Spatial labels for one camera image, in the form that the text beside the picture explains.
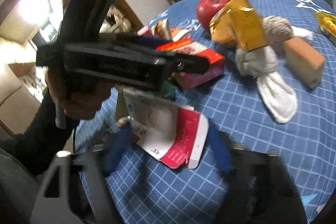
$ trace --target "white star print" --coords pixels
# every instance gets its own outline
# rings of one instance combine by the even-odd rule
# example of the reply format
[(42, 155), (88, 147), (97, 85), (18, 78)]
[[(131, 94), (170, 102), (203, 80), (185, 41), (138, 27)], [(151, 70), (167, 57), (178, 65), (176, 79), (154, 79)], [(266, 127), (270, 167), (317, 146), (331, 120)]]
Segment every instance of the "white star print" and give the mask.
[[(298, 8), (309, 8), (309, 9), (314, 10), (315, 12), (324, 12), (324, 13), (331, 14), (331, 12), (329, 12), (327, 10), (324, 10), (322, 7), (316, 5), (312, 0), (296, 0), (296, 1), (298, 1), (299, 4), (296, 5), (295, 7), (298, 7)], [(311, 7), (311, 6), (307, 6), (306, 5), (307, 3), (311, 3), (311, 4), (315, 5), (316, 9), (314, 7)]]

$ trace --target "blue checkered bedsheet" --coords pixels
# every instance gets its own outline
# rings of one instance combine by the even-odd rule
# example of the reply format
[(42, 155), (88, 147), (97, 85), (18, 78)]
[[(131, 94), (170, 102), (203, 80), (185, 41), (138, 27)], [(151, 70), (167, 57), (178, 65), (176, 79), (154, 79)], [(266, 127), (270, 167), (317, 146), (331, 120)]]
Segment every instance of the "blue checkered bedsheet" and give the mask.
[[(234, 52), (214, 44), (199, 26), (195, 15), (199, 1), (182, 0), (150, 22), (152, 26), (168, 17), (171, 27), (192, 27), (193, 39), (226, 55), (223, 77), (191, 91), (177, 91), (177, 102), (194, 106), (234, 141), (254, 151), (279, 150), (305, 201), (307, 219), (312, 221), (317, 207), (330, 198), (336, 182), (336, 49), (317, 32), (313, 16), (316, 11), (334, 13), (332, 8), (324, 0), (249, 0), (263, 17), (285, 17), (293, 26), (314, 32), (313, 47), (325, 57), (323, 81), (314, 90), (309, 90), (280, 59), (279, 72), (296, 92), (298, 112), (289, 123), (279, 125), (263, 105), (255, 79), (238, 74)], [(92, 121), (81, 121), (77, 128), (78, 150), (85, 150), (89, 142), (95, 142), (95, 135), (106, 129), (118, 130), (114, 125), (116, 98), (113, 90)], [(85, 174), (82, 182), (90, 196)], [(172, 170), (134, 144), (107, 183), (127, 224), (210, 224), (226, 190), (209, 146), (196, 169)]]

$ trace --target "finger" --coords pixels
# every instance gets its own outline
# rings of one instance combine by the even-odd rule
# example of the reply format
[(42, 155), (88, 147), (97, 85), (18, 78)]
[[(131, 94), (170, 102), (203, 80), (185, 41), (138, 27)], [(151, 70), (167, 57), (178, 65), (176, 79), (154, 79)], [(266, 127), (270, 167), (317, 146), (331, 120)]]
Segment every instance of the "finger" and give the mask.
[(71, 119), (75, 120), (91, 120), (96, 115), (95, 110), (84, 109), (71, 100), (63, 101), (62, 107), (64, 108), (64, 113)]
[(97, 84), (94, 93), (98, 97), (102, 98), (103, 101), (105, 101), (111, 96), (111, 88), (113, 87), (114, 87), (114, 84), (101, 81)]
[(62, 78), (61, 71), (57, 68), (49, 68), (46, 77), (46, 84), (53, 100), (61, 97), (66, 92), (65, 81)]
[(90, 93), (75, 92), (71, 95), (71, 100), (76, 102), (83, 108), (92, 108), (93, 110), (100, 110), (103, 99)]

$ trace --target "yellow plastic packaging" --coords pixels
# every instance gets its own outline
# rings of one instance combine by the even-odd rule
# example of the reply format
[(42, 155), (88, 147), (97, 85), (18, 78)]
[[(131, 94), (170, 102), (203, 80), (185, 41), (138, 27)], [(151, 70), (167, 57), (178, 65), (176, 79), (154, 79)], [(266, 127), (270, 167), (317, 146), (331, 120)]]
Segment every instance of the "yellow plastic packaging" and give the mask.
[(210, 21), (211, 39), (232, 44), (251, 52), (268, 45), (263, 20), (248, 0), (230, 0)]
[(326, 13), (314, 13), (320, 24), (320, 30), (336, 47), (336, 17)]

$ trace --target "green object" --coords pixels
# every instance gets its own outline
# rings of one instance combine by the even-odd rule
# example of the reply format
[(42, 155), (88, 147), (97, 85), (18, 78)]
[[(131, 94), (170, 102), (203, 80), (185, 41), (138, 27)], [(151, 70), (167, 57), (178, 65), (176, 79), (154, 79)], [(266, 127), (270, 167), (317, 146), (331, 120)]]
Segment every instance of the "green object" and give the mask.
[(147, 91), (147, 94), (151, 94), (166, 100), (174, 101), (175, 86), (169, 81), (164, 81), (160, 91), (158, 92)]

